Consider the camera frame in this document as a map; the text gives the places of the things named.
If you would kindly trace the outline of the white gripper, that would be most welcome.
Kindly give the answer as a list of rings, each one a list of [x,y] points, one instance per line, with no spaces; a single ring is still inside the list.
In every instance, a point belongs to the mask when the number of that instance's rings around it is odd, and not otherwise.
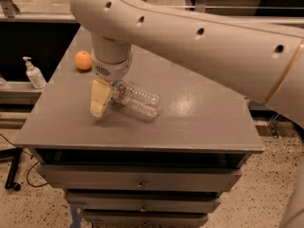
[[[95,79],[92,83],[90,112],[100,118],[112,96],[109,82],[119,81],[127,74],[132,65],[132,50],[93,50],[91,58],[95,73],[102,79]]]

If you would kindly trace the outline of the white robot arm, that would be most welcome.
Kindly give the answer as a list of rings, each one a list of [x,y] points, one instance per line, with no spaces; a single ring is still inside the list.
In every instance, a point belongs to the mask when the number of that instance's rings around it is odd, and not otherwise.
[[[146,0],[70,0],[90,31],[92,60],[108,82],[129,70],[138,46],[186,67],[304,127],[302,29],[189,10]]]

